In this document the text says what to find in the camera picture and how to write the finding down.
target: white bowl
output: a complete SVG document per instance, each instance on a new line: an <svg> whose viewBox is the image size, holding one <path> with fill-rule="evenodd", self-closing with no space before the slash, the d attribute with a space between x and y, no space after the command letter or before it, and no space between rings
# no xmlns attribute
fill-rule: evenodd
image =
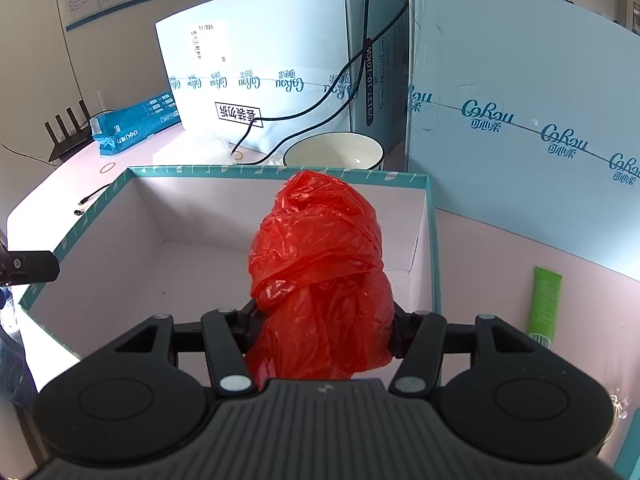
<svg viewBox="0 0 640 480"><path fill-rule="evenodd" d="M331 132L295 143L284 154L284 164L375 170L382 164L383 157L382 146L371 137L350 132Z"/></svg>

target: white shipping label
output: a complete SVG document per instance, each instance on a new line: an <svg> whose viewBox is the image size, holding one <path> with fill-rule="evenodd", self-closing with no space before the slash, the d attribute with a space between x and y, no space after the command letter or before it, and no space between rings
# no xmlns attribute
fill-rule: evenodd
<svg viewBox="0 0 640 480"><path fill-rule="evenodd" d="M226 22L201 23L187 28L191 59L207 69L224 70L231 67Z"/></svg>

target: cardboard box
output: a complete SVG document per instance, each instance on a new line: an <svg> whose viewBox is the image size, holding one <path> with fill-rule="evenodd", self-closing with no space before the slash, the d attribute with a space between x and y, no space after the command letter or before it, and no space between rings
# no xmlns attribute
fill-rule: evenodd
<svg viewBox="0 0 640 480"><path fill-rule="evenodd" d="M79 358L156 313L195 322L213 309L240 309L250 299L247 254L254 233L277 191L297 171L277 166L130 168L57 246L58 280L31 285L20 305L58 346ZM429 178L323 171L353 184L376 209L396 302L410 312L439 312ZM50 359L50 378L72 364L57 355L53 350L38 356ZM208 380L203 354L181 355L180 367L203 383ZM43 387L42 382L36 386Z"/></svg>
<svg viewBox="0 0 640 480"><path fill-rule="evenodd" d="M405 0L370 0L369 37ZM156 24L162 58L185 129L236 142L252 117L295 114L325 94L362 48L364 0L213 0ZM269 152L284 137L330 117L348 99L360 61L313 112L258 121L244 146ZM360 91L333 121L305 136L356 132L388 153L406 129L408 13L366 54ZM293 142L289 141L282 152Z"/></svg>
<svg viewBox="0 0 640 480"><path fill-rule="evenodd" d="M640 38L562 0L410 0L435 206L640 280Z"/></svg>

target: water bottle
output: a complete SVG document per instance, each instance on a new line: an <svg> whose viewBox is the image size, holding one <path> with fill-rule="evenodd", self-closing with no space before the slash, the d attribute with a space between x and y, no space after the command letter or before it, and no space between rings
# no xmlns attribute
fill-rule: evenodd
<svg viewBox="0 0 640 480"><path fill-rule="evenodd" d="M0 308L4 310L8 307L8 305L4 306L4 303L10 292L7 294L4 288L1 292ZM27 366L24 347L0 327L0 397L17 404L24 410L30 410L36 394L36 386Z"/></svg>
<svg viewBox="0 0 640 480"><path fill-rule="evenodd" d="M15 315L14 296L11 294L11 288L0 287L0 296L4 292L4 308L0 305L0 325L12 339L22 345L22 336L18 328L18 320Z"/></svg>

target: ribbed black surface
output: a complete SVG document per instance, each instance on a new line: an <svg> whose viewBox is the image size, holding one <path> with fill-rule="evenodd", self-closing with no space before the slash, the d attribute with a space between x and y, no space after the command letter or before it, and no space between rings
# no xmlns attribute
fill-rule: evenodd
<svg viewBox="0 0 640 480"><path fill-rule="evenodd" d="M225 402L175 454L126 469L54 460L37 480L616 479L595 457L523 466L455 437L433 408L377 381L271 381L253 399Z"/></svg>

